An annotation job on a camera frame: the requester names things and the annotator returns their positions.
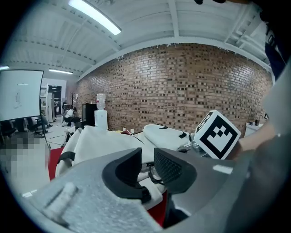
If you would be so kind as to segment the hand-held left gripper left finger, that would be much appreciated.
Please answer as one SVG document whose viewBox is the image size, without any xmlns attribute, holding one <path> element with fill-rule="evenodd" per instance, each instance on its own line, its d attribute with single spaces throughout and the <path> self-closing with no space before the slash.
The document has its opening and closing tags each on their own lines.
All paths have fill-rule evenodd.
<svg viewBox="0 0 291 233">
<path fill-rule="evenodd" d="M 24 212 L 44 233 L 158 233 L 144 208 L 150 201 L 137 183 L 140 148 L 74 165 L 22 200 Z"/>
</svg>

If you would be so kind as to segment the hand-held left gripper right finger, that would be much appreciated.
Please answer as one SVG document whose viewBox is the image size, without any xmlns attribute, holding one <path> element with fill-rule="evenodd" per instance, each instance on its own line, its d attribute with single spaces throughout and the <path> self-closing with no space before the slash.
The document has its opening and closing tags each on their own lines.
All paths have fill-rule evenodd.
<svg viewBox="0 0 291 233">
<path fill-rule="evenodd" d="M 154 149 L 155 169 L 167 191 L 165 230 L 226 230 L 251 161 L 217 160 Z"/>
</svg>

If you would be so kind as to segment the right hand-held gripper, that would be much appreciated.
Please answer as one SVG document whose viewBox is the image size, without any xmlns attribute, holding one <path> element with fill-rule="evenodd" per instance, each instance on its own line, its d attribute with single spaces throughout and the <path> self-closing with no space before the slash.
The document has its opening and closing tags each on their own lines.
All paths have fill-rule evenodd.
<svg viewBox="0 0 291 233">
<path fill-rule="evenodd" d="M 224 160 L 241 136 L 241 132 L 217 110 L 211 110 L 189 134 L 189 140 L 204 150 L 211 158 Z"/>
</svg>

